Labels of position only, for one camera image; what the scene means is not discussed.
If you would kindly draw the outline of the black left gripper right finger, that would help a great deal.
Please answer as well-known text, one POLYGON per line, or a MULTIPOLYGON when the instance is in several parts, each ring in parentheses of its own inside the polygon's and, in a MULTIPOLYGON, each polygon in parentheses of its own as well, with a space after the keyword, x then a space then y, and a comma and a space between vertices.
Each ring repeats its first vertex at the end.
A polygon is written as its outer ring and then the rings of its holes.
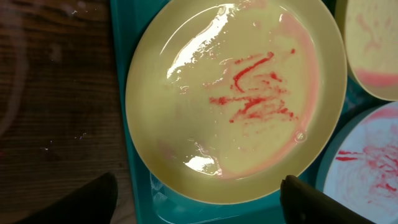
POLYGON ((294 175, 282 180, 280 203, 286 224, 372 224, 294 175))

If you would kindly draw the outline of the yellow plate with ketchup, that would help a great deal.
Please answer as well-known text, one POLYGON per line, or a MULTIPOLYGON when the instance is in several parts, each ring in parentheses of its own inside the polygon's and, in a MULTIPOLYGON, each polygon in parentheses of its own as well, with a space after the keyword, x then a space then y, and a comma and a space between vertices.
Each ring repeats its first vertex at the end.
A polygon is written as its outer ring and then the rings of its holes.
POLYGON ((346 69, 321 1, 170 1, 129 68, 133 145, 180 195, 218 205, 259 199, 321 153, 346 69))

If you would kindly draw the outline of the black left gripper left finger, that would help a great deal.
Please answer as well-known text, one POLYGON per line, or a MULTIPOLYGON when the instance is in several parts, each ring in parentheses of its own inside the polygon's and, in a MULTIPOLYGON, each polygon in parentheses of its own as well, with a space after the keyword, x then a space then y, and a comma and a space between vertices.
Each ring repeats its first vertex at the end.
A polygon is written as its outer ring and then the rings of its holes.
POLYGON ((107 172, 47 208, 19 220, 17 224, 109 223, 118 200, 118 183, 107 172))

